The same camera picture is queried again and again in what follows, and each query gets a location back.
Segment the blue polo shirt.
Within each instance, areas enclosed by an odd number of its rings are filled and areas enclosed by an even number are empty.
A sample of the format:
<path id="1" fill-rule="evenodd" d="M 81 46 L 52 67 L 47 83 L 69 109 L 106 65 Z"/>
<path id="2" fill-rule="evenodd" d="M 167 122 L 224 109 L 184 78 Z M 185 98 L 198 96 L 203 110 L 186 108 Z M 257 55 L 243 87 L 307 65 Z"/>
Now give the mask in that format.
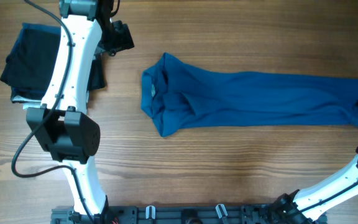
<path id="1" fill-rule="evenodd" d="M 358 78 L 219 73 L 165 53 L 142 74 L 142 110 L 158 133 L 216 126 L 358 126 Z"/>

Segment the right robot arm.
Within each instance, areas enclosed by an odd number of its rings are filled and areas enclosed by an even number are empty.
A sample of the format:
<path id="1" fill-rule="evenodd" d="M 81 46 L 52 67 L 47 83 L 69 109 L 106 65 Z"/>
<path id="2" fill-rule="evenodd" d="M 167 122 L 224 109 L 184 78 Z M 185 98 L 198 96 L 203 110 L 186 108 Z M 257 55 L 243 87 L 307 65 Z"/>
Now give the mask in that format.
<path id="1" fill-rule="evenodd" d="M 291 92 L 301 101 L 296 112 L 306 125 L 358 126 L 358 83 L 302 87 Z M 266 211 L 269 223 L 317 223 L 324 212 L 358 195 L 358 146 L 352 160 L 321 182 L 279 196 Z"/>

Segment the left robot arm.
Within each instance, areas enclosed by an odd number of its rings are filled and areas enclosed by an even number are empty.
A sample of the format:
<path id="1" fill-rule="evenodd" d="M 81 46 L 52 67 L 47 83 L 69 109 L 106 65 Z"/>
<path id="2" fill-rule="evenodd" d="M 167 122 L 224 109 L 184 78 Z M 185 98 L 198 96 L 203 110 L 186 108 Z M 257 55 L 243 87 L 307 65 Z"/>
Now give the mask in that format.
<path id="1" fill-rule="evenodd" d="M 31 128 L 15 153 L 11 170 L 31 138 L 63 169 L 75 204 L 53 210 L 52 223 L 117 223 L 108 198 L 99 183 L 95 154 L 99 147 L 99 125 L 87 116 L 88 81 L 91 64 L 102 54 L 115 56 L 134 43 L 127 24 L 113 21 L 120 2 L 60 1 L 60 45 L 52 79 L 38 108 L 28 108 Z"/>

